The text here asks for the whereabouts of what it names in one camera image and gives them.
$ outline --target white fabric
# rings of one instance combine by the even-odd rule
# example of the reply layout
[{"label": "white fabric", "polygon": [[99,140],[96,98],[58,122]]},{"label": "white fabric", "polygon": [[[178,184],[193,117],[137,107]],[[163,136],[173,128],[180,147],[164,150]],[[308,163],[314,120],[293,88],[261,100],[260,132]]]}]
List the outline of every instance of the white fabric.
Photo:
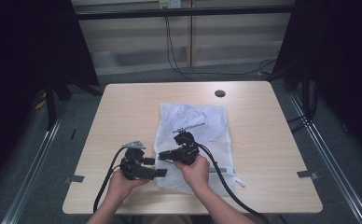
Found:
[{"label": "white fabric", "polygon": [[[187,130],[195,137],[195,141],[206,146],[213,154],[219,168],[234,170],[231,156],[230,134],[226,119],[226,109],[218,105],[185,105],[185,104],[161,104],[160,124],[156,134],[154,149],[159,157],[162,151],[176,149],[179,146],[175,143],[173,133],[181,128],[187,128],[204,123],[202,126]],[[200,154],[210,161],[208,156],[200,149]],[[176,189],[185,193],[193,193],[185,182],[182,173],[172,163],[159,161],[155,163],[157,169],[168,169],[165,177],[157,177],[156,181],[160,187]],[[230,189],[234,192],[234,172],[222,174]],[[229,196],[219,180],[217,173],[209,174],[209,185],[218,195]]]}]

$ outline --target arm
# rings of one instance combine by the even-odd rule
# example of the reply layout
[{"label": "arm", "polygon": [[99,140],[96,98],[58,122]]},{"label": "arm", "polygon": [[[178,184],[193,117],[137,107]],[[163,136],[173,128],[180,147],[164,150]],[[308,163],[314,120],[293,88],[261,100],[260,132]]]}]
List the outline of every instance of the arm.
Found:
[{"label": "arm", "polygon": [[88,223],[110,223],[112,216],[122,205],[123,200],[132,193],[132,190],[148,182],[149,180],[142,179],[128,180],[120,170],[114,172],[109,181],[108,190],[102,204],[91,216]]},{"label": "arm", "polygon": [[216,224],[254,223],[210,189],[208,185],[210,163],[205,157],[198,155],[195,162],[190,166],[179,161],[174,161],[174,165],[182,171],[184,179],[210,213]]}]

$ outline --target table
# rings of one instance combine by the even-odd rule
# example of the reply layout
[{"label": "table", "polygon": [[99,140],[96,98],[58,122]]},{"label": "table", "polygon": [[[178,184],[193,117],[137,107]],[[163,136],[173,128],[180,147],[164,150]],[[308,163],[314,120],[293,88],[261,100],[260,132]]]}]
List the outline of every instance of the table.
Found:
[{"label": "table", "polygon": [[[217,97],[217,90],[226,95]],[[71,183],[63,204],[66,214],[92,213],[109,164],[123,144],[140,140],[145,156],[155,157],[161,103],[226,107],[235,171],[246,184],[246,188],[236,185],[236,195],[249,207],[264,214],[322,210],[311,178],[297,175],[306,166],[271,84],[232,81],[108,85],[75,172],[85,178]],[[115,164],[122,157],[121,153]],[[230,197],[223,198],[245,212]],[[194,195],[162,189],[151,181],[135,189],[117,214],[201,215],[207,210]]]}]

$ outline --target gray carpet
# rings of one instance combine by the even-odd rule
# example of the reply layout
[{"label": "gray carpet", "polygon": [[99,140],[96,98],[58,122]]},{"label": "gray carpet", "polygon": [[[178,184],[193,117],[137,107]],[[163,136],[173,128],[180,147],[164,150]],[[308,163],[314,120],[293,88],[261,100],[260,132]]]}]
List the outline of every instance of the gray carpet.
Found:
[{"label": "gray carpet", "polygon": [[[243,63],[182,70],[184,72],[242,73],[255,70],[258,67],[259,63]],[[271,70],[271,68],[268,66],[264,70]],[[196,81],[262,79],[256,73],[239,76],[213,74],[185,76]],[[189,81],[171,69],[111,75],[99,77],[99,79],[101,90],[109,83]],[[272,86],[285,117],[287,119],[296,118],[298,114],[283,88],[283,81],[281,79],[275,80]],[[42,166],[39,178],[36,180],[33,191],[22,211],[19,223],[84,223],[89,219],[89,216],[69,216],[63,212],[63,200],[69,187],[63,181],[66,176],[72,175],[77,167],[81,150],[84,147],[101,98],[73,87],[71,90],[74,95],[70,101],[57,102],[58,108],[61,108],[61,104],[66,105],[62,123]],[[320,98],[318,103],[314,122],[332,150],[335,159],[362,199],[362,148],[357,139],[342,130],[341,120],[326,104],[325,100]],[[31,111],[18,146],[0,172],[0,222],[30,168],[44,138],[47,124],[45,107]],[[292,122],[290,128],[292,129],[297,125],[299,125],[299,121]],[[284,215],[285,220],[289,224],[358,223],[306,130],[299,130],[294,133],[294,137],[308,170],[318,172],[321,175],[320,178],[314,180],[314,185],[324,209],[321,213],[313,215]],[[123,223],[124,219],[115,217],[114,222]],[[277,224],[282,223],[282,221],[279,217],[274,217],[272,223]]]}]

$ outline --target forearm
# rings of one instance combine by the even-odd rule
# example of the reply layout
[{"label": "forearm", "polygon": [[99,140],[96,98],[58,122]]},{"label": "forearm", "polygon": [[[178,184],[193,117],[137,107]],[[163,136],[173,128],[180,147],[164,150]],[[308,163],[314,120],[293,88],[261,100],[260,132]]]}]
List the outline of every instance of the forearm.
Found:
[{"label": "forearm", "polygon": [[122,205],[123,201],[116,199],[105,198],[103,203],[97,209],[97,211],[91,216],[88,223],[89,224],[104,224],[110,223],[112,216],[118,210],[118,208]]},{"label": "forearm", "polygon": [[216,195],[209,187],[194,189],[194,192],[216,224],[254,223]]}]

